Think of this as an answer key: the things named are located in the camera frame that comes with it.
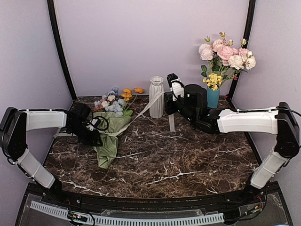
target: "green leaf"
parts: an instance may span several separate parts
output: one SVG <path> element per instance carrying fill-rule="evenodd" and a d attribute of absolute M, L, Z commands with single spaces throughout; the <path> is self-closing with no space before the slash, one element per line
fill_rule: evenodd
<path fill-rule="evenodd" d="M 202 66 L 201 66 L 201 68 L 202 68 L 202 71 L 204 71 L 204 72 L 206 72 L 206 71 L 207 71 L 207 67 L 206 67 L 206 65 L 202 65 Z"/>
<path fill-rule="evenodd" d="M 206 72 L 202 72 L 201 75 L 204 76 L 205 78 L 207 78 L 207 73 Z"/>
<path fill-rule="evenodd" d="M 220 66 L 219 66 L 219 65 L 214 65 L 214 66 L 212 67 L 212 71 L 214 71 L 214 72 L 219 71 L 219 69 L 220 69 Z"/>
<path fill-rule="evenodd" d="M 124 110 L 123 112 L 123 116 L 131 116 L 133 114 L 133 110 Z"/>

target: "marble table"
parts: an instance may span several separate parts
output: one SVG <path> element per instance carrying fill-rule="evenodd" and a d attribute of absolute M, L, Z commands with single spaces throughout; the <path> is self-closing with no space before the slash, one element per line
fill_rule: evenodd
<path fill-rule="evenodd" d="M 76 103 L 93 108 L 97 97 L 79 97 Z M 134 116 L 148 103 L 140 96 L 132 104 Z M 227 108 L 221 97 L 219 108 Z M 45 167 L 66 191 L 132 198 L 179 198 L 218 194 L 244 188 L 258 166 L 244 135 L 209 135 L 192 130 L 175 114 L 175 132 L 168 116 L 152 119 L 148 112 L 119 137 L 117 158 L 108 169 L 97 166 L 96 152 L 83 144 L 57 138 Z M 76 142 L 76 137 L 69 139 Z"/>

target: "ribbed white vase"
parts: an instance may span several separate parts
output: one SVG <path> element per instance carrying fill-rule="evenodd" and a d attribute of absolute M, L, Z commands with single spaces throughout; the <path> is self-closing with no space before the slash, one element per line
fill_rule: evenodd
<path fill-rule="evenodd" d="M 150 100 L 156 95 L 156 93 L 162 91 L 164 79 L 159 76 L 152 77 L 150 79 Z M 161 118 L 164 112 L 164 95 L 160 96 L 160 98 L 150 107 L 150 116 L 152 118 L 158 119 Z"/>

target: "teal vase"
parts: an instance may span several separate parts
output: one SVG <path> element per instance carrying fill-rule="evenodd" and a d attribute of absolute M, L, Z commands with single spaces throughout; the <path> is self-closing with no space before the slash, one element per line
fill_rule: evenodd
<path fill-rule="evenodd" d="M 212 89 L 207 88 L 207 106 L 209 108 L 217 108 L 218 100 L 220 98 L 220 89 L 212 91 Z"/>

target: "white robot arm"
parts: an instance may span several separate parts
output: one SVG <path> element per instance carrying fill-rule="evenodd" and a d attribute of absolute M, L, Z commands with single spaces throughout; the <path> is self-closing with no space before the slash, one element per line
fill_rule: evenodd
<path fill-rule="evenodd" d="M 17 165 L 28 178 L 49 189 L 59 198 L 62 195 L 62 184 L 29 151 L 26 132 L 34 129 L 66 127 L 69 133 L 78 136 L 80 142 L 101 146 L 102 141 L 97 131 L 99 129 L 96 129 L 100 119 L 94 119 L 94 124 L 89 123 L 87 117 L 90 112 L 90 108 L 84 104 L 77 104 L 73 111 L 17 110 L 10 107 L 0 124 L 0 147 L 10 164 Z"/>
<path fill-rule="evenodd" d="M 245 188 L 248 202 L 291 158 L 299 152 L 299 125 L 287 103 L 257 110 L 213 110 L 207 108 L 206 90 L 199 85 L 184 86 L 175 74 L 167 81 L 171 88 L 165 93 L 165 111 L 186 118 L 193 129 L 206 133 L 264 132 L 277 134 L 277 145 L 256 168 Z"/>

